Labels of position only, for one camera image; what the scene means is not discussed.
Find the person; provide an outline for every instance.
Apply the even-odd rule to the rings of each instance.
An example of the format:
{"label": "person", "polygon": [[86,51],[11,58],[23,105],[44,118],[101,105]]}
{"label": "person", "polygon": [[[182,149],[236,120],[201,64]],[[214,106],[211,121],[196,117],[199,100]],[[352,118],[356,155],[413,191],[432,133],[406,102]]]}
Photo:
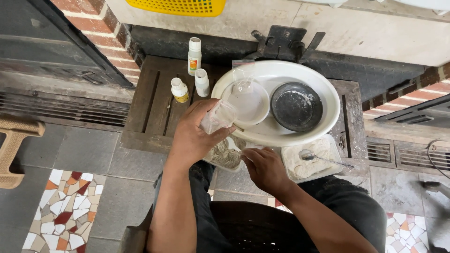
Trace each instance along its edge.
{"label": "person", "polygon": [[[178,122],[162,176],[155,183],[148,252],[238,251],[222,235],[210,210],[207,190],[214,167],[199,161],[235,130],[234,126],[221,128],[208,135],[199,128],[217,101],[193,103]],[[297,185],[288,178],[280,157],[268,147],[244,149],[241,159],[256,186],[278,199],[300,222],[306,233],[299,235],[298,241],[312,241],[308,248],[293,252],[384,252],[386,213],[365,189],[334,176]]]}

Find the black bowl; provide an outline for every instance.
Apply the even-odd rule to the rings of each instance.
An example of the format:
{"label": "black bowl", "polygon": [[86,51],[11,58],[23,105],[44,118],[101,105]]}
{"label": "black bowl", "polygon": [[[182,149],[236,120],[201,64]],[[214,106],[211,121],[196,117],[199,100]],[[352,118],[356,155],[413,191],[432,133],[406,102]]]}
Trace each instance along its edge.
{"label": "black bowl", "polygon": [[270,108],[280,125],[295,132],[314,129],[323,113],[319,95],[299,82],[288,82],[278,87],[272,95]]}

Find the bottle cap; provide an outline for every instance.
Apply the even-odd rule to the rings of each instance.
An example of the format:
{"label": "bottle cap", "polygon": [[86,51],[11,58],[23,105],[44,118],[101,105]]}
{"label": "bottle cap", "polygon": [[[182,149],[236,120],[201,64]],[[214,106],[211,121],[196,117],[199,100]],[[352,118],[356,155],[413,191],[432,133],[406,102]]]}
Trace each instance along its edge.
{"label": "bottle cap", "polygon": [[202,49],[202,41],[197,37],[192,37],[189,40],[189,50],[200,51]]}
{"label": "bottle cap", "polygon": [[174,79],[172,79],[172,81],[170,82],[170,84],[172,85],[172,87],[174,87],[176,90],[180,90],[183,87],[183,81],[181,79],[179,79],[178,77],[175,77]]}
{"label": "bottle cap", "polygon": [[206,82],[209,83],[208,74],[206,73],[206,70],[204,70],[202,68],[199,68],[195,71],[194,77],[195,77],[195,81],[198,84],[204,84]]}

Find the spoon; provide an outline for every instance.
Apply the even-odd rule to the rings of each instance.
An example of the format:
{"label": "spoon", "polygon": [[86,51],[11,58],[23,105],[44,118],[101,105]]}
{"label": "spoon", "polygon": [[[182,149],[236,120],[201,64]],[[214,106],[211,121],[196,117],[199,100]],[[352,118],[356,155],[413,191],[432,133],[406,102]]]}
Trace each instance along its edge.
{"label": "spoon", "polygon": [[241,152],[241,149],[238,148],[236,146],[236,144],[234,144],[234,140],[231,137],[227,137],[225,140],[228,142],[228,145],[227,145],[228,149],[234,149],[234,150],[236,150],[238,152]]}
{"label": "spoon", "polygon": [[350,165],[350,164],[338,163],[338,162],[335,162],[335,161],[330,161],[330,160],[327,160],[327,159],[320,158],[320,157],[316,156],[315,153],[313,153],[311,150],[307,150],[307,149],[304,149],[304,150],[298,152],[298,156],[300,157],[301,160],[304,160],[304,161],[310,161],[310,160],[312,160],[314,158],[319,158],[319,159],[327,161],[329,163],[337,164],[339,166],[346,167],[346,168],[349,168],[349,169],[354,169],[355,168],[355,166]]}

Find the wire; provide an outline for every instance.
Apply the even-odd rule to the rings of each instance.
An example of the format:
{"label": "wire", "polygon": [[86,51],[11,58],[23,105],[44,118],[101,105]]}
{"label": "wire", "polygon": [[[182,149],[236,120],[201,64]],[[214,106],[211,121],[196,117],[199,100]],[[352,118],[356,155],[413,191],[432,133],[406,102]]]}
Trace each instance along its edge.
{"label": "wire", "polygon": [[443,142],[446,142],[446,143],[450,143],[450,142],[444,141],[444,140],[434,140],[434,141],[430,142],[430,144],[428,144],[428,149],[427,149],[428,159],[430,159],[431,164],[432,164],[437,170],[439,170],[439,172],[442,173],[442,175],[444,175],[446,178],[450,179],[449,176],[447,176],[446,174],[444,174],[444,172],[442,172],[442,170],[440,170],[440,169],[436,166],[436,164],[434,164],[434,162],[431,160],[431,157],[430,157],[430,149],[431,149],[433,143],[438,142],[438,141],[443,141]]}

